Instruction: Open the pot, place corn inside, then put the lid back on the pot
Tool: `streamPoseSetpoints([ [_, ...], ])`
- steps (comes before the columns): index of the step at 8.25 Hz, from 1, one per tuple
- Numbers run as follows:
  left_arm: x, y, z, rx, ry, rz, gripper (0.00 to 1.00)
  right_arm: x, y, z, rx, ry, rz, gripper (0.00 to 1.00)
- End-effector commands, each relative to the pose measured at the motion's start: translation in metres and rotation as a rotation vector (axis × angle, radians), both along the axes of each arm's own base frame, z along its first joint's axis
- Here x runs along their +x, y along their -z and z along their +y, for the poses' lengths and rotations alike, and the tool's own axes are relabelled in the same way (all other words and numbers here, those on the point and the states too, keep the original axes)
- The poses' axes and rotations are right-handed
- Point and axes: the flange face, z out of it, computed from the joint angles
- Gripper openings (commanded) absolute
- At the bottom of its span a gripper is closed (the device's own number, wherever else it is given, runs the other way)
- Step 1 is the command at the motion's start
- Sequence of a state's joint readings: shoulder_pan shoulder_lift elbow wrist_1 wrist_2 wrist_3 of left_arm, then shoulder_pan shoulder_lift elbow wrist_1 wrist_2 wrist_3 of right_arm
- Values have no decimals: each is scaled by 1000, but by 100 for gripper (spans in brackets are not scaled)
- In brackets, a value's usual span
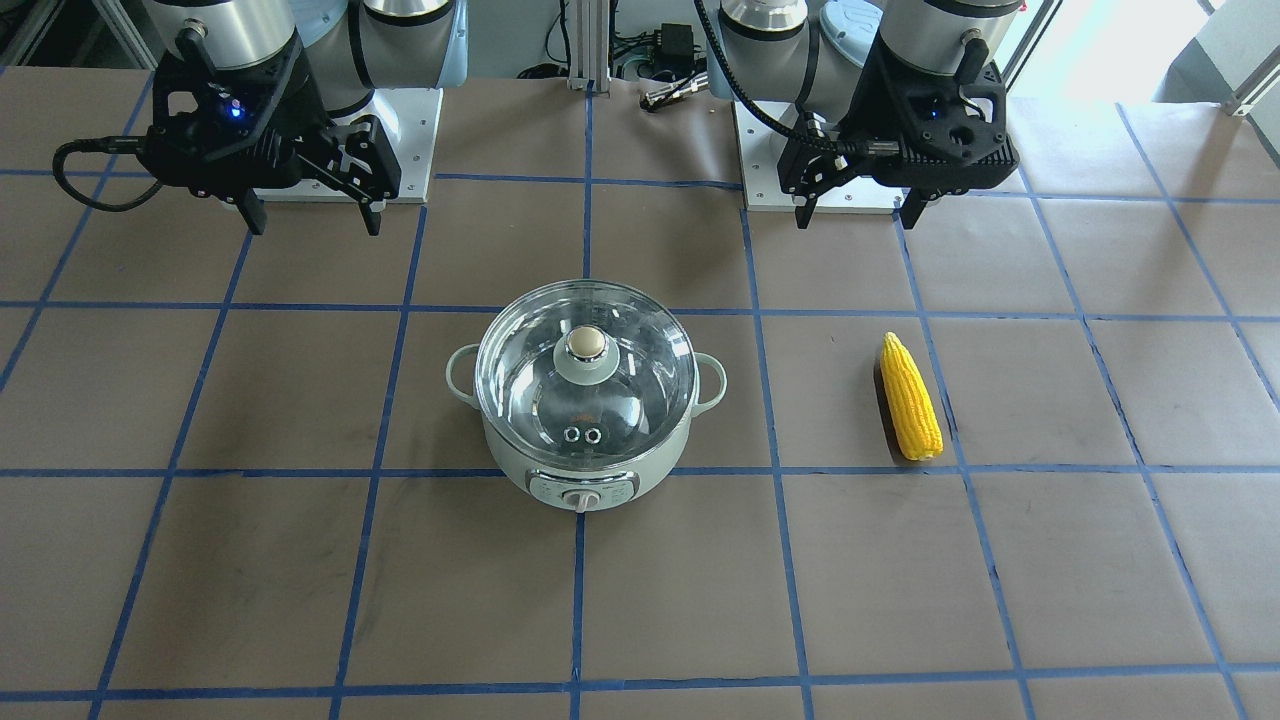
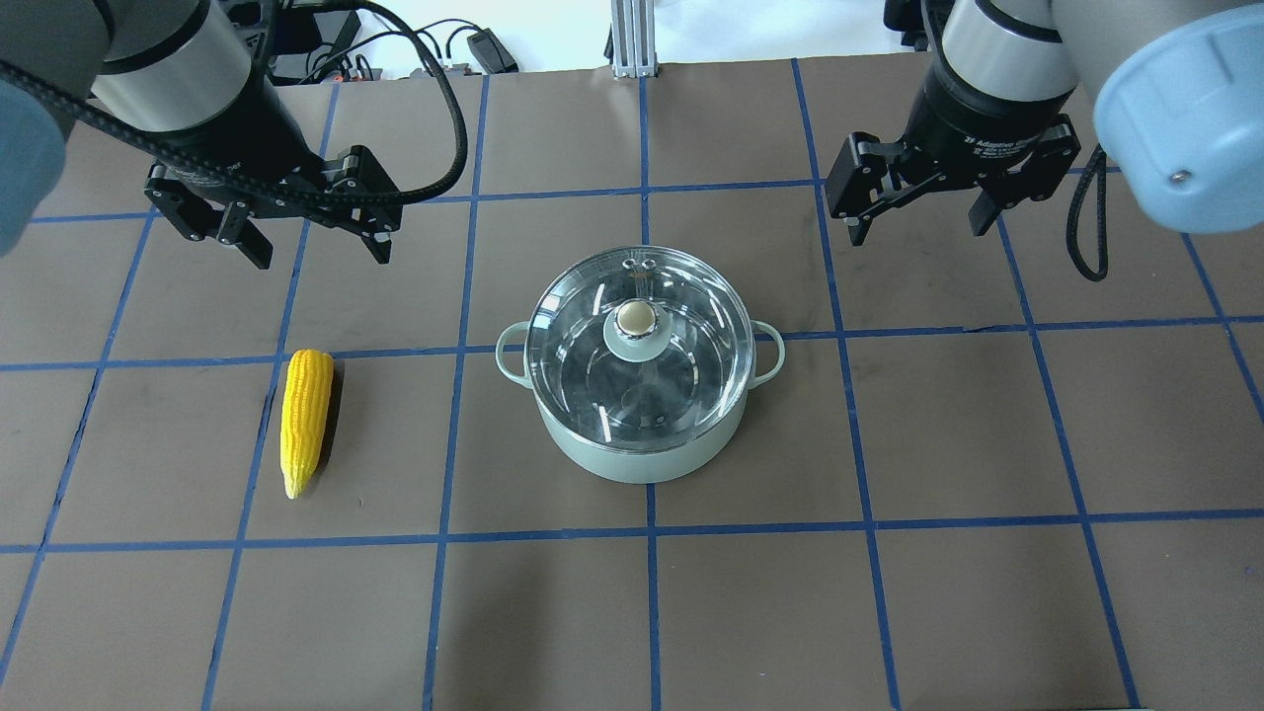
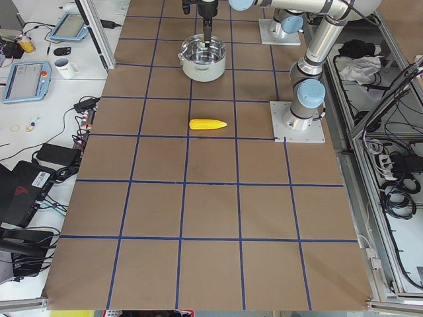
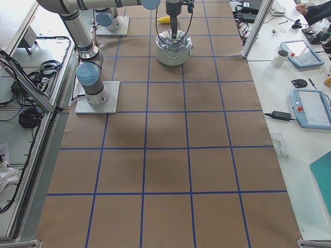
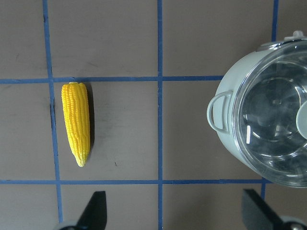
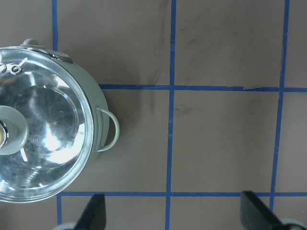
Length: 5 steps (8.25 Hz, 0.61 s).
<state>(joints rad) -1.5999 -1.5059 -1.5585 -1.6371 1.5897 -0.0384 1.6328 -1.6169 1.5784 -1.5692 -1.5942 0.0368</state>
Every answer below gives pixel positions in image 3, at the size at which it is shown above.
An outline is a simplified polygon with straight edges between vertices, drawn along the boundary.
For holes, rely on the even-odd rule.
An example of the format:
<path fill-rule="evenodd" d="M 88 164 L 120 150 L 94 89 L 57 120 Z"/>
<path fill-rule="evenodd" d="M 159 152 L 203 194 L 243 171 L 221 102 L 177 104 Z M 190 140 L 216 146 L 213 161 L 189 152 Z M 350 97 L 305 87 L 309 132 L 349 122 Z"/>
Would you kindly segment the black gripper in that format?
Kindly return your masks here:
<path fill-rule="evenodd" d="M 198 14 L 201 17 L 215 17 L 217 15 L 217 0 L 197 1 Z M 204 45 L 209 46 L 212 39 L 212 20 L 203 19 Z"/>

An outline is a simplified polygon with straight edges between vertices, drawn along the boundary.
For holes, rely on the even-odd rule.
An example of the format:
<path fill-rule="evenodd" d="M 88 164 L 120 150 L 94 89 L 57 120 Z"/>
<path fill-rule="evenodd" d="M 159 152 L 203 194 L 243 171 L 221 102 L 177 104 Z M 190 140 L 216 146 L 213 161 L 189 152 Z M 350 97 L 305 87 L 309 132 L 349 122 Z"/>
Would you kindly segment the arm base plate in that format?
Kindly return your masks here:
<path fill-rule="evenodd" d="M 261 44 L 300 46 L 299 31 L 303 27 L 301 17 L 285 18 L 282 22 L 273 19 L 259 19 Z"/>
<path fill-rule="evenodd" d="M 318 111 L 309 119 L 299 119 L 291 112 L 291 102 L 270 102 L 270 114 L 275 142 L 325 143 L 323 126 Z"/>

